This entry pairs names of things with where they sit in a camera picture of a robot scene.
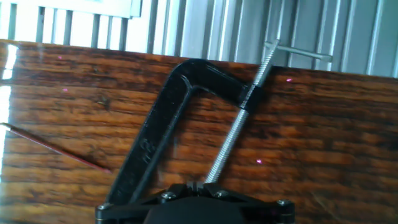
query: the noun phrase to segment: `varnished wood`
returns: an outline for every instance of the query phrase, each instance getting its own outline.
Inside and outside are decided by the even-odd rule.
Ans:
[[[12,79],[0,81],[11,86],[9,122],[114,174],[8,133],[0,221],[93,223],[94,207],[108,193],[167,75],[185,59],[3,41],[3,71],[8,44],[19,48]],[[246,81],[257,70],[214,63]],[[397,223],[398,80],[275,68],[264,89],[220,184],[265,201],[293,200],[297,223]],[[209,171],[237,109],[198,95],[148,194],[203,180]]]

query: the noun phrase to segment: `corrugated metal wall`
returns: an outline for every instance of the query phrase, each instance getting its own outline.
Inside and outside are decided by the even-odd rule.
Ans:
[[[22,7],[13,21],[12,6],[4,6],[1,30],[26,40],[18,34]],[[279,38],[333,62],[278,51],[276,65],[397,78],[397,9],[397,0],[143,0],[141,17],[130,20],[39,7],[25,14],[44,17],[43,42],[260,63],[264,41]],[[4,27],[7,17],[14,31]]]

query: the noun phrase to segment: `black c-clamp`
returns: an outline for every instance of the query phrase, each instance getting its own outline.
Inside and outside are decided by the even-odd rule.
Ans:
[[[190,59],[168,77],[114,181],[106,202],[123,205],[136,201],[155,169],[162,151],[196,90],[208,91],[249,113],[261,100],[262,90],[222,71],[210,62]]]
[[[160,213],[165,212],[159,209],[168,211],[166,218],[172,217],[173,219],[169,220],[170,223],[176,222],[178,217],[173,214],[174,212],[178,214],[181,208],[173,208],[179,205],[169,203],[176,200],[178,200],[178,203],[185,204],[182,205],[185,208],[188,208],[187,202],[190,202],[191,206],[197,207],[206,201],[206,205],[203,204],[201,207],[207,209],[207,212],[213,211],[209,209],[211,206],[224,203],[222,206],[220,205],[223,208],[215,215],[220,215],[219,213],[225,210],[225,206],[232,206],[252,218],[265,218],[286,224],[294,223],[294,204],[288,200],[265,203],[222,189],[214,184],[246,118],[249,113],[254,112],[261,100],[261,86],[271,69],[270,60],[278,43],[277,40],[271,47],[270,53],[260,66],[252,84],[238,80],[206,60],[190,59],[174,68],[149,111],[147,119],[106,197],[105,203],[96,208],[96,223],[120,223],[121,220],[128,218],[132,218],[139,223],[159,223],[159,220],[165,218],[163,215],[159,216]],[[163,150],[169,143],[169,138],[180,115],[196,90],[208,91],[241,109],[206,178],[205,184],[202,187],[197,186],[197,184],[173,184],[167,191],[138,200],[152,171],[159,162]],[[225,210],[226,214],[231,213],[231,211],[233,209]],[[192,209],[188,208],[186,215],[190,212],[192,212]],[[181,222],[177,223],[185,223],[186,220],[183,217],[179,217]],[[200,218],[203,217],[199,215],[198,218],[196,221],[202,223]],[[233,221],[231,223],[240,223],[237,222],[238,218],[229,218]]]

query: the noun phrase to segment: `screw head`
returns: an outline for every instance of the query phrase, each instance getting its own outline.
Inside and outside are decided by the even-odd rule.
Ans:
[[[162,193],[162,198],[166,199],[166,200],[170,200],[170,199],[173,199],[175,197],[176,197],[176,195],[173,192],[164,192],[164,193]]]
[[[97,208],[100,209],[100,210],[104,210],[104,209],[109,208],[110,206],[112,206],[111,203],[105,202],[104,204],[98,206]]]
[[[226,190],[219,190],[217,193],[215,193],[215,197],[217,198],[223,198],[228,195],[228,192]]]
[[[282,200],[276,201],[276,203],[278,203],[279,205],[288,205],[288,204],[291,204],[292,201],[290,201],[288,199],[282,199]]]

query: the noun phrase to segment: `black bracket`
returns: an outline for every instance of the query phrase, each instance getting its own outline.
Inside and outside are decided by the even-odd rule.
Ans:
[[[116,223],[295,223],[295,204],[261,200],[210,183],[173,184],[128,205],[95,210],[97,224]]]
[[[261,88],[238,80],[206,60],[190,59],[178,65],[170,73],[142,125],[106,198],[107,203],[125,205],[140,197],[196,90],[208,91],[250,113],[262,96]]]

